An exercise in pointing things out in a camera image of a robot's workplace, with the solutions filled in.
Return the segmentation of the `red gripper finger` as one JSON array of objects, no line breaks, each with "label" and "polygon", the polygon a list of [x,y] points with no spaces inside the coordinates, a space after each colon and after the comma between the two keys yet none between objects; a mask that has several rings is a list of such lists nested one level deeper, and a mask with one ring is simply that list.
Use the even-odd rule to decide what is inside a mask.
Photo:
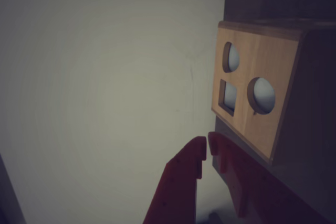
[{"label": "red gripper finger", "polygon": [[197,180],[206,160],[206,137],[190,140],[167,162],[144,223],[195,223]]},{"label": "red gripper finger", "polygon": [[245,223],[329,223],[229,138],[209,132],[208,141]]}]

